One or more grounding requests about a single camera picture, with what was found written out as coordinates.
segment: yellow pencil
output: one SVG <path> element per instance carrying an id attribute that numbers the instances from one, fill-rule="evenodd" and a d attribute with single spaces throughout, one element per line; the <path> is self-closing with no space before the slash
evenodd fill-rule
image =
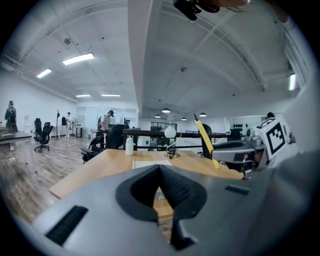
<path id="1" fill-rule="evenodd" d="M 209 139 L 209 136 L 204 128 L 204 126 L 202 125 L 202 123 L 198 120 L 196 114 L 194 114 L 194 117 L 195 117 L 195 124 L 196 126 L 198 127 L 199 131 L 200 131 L 200 134 L 206 144 L 206 147 L 208 148 L 209 150 L 209 153 L 212 155 L 212 151 L 214 150 L 214 147 L 212 146 L 212 143 L 211 143 L 211 140 Z M 213 161 L 213 164 L 214 164 L 214 167 L 218 170 L 220 169 L 220 164 L 217 160 L 215 160 L 213 157 L 212 157 L 212 161 Z"/>

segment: standing man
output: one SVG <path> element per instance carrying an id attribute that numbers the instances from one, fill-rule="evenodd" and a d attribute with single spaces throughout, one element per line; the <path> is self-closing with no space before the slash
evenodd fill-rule
<path id="1" fill-rule="evenodd" d="M 5 126 L 9 128 L 11 132 L 11 126 L 17 124 L 17 111 L 16 111 L 16 108 L 14 107 L 14 102 L 12 100 L 10 100 L 9 106 L 6 109 L 4 119 L 6 120 Z M 10 143 L 10 150 L 11 151 L 15 150 L 13 143 Z"/>
<path id="2" fill-rule="evenodd" d="M 72 130 L 72 123 L 71 123 L 71 113 L 68 112 L 67 113 L 68 116 L 66 117 L 66 126 L 65 126 L 65 129 L 66 129 L 66 139 L 69 140 L 69 137 L 70 137 L 70 132 Z"/>
<path id="3" fill-rule="evenodd" d="M 114 111 L 110 110 L 106 115 L 101 117 L 101 135 L 104 136 L 104 143 L 106 143 L 106 135 L 109 133 L 110 117 L 114 116 Z"/>

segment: wooden table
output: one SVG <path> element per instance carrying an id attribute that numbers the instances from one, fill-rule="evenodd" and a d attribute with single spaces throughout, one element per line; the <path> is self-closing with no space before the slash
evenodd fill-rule
<path id="1" fill-rule="evenodd" d="M 9 133 L 14 134 L 14 136 L 12 138 L 5 138 L 5 139 L 0 138 L 0 145 L 13 143 L 13 142 L 19 142 L 19 141 L 25 141 L 25 140 L 32 137 L 28 133 L 25 133 L 23 131 L 9 132 Z"/>
<path id="2" fill-rule="evenodd" d="M 126 155 L 124 150 L 106 149 L 60 180 L 49 191 L 59 199 L 64 198 L 87 182 L 131 170 L 133 161 L 168 160 L 175 167 L 195 173 L 237 180 L 244 177 L 242 173 L 228 169 L 222 164 L 220 169 L 217 170 L 212 160 L 192 151 L 179 151 L 178 153 L 180 154 L 179 157 L 169 159 L 164 156 L 163 151 L 135 151 L 133 155 Z M 159 218 L 172 216 L 173 211 L 167 200 L 156 200 L 153 207 L 158 212 Z"/>

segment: gray table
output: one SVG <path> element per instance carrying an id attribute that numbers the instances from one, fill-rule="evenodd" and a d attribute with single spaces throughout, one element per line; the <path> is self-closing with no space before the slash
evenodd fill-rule
<path id="1" fill-rule="evenodd" d="M 1 139 L 0 138 L 0 145 L 2 144 L 8 144 L 8 143 L 13 143 L 13 142 L 20 142 L 20 141 L 25 141 L 29 138 L 31 138 L 32 136 L 29 135 L 28 133 L 25 133 L 23 131 L 18 131 L 18 132 L 10 132 L 14 134 L 14 137 L 12 138 L 5 138 L 5 139 Z"/>

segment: dark clothing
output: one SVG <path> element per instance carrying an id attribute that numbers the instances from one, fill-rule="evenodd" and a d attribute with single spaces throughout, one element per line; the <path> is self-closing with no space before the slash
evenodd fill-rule
<path id="1" fill-rule="evenodd" d="M 11 125 L 16 124 L 16 121 L 11 122 L 10 117 L 11 117 L 11 112 L 14 112 L 15 116 L 17 116 L 17 111 L 16 108 L 14 106 L 9 106 L 6 109 L 5 115 L 4 115 L 4 119 L 6 120 L 6 127 L 11 128 Z"/>

